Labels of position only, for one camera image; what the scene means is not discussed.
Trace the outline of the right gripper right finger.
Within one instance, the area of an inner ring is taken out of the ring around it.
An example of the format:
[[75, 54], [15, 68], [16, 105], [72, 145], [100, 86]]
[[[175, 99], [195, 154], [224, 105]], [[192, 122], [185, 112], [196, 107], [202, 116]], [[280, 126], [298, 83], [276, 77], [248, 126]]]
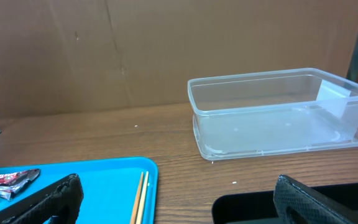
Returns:
[[279, 176], [273, 201], [284, 223], [358, 223], [357, 212], [287, 175]]

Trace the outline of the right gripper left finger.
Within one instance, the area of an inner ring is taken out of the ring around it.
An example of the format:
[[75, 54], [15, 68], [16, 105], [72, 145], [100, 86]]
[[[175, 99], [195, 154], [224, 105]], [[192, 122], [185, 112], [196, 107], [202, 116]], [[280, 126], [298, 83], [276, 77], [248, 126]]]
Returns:
[[78, 174], [70, 174], [0, 211], [5, 223], [75, 223], [84, 193]]

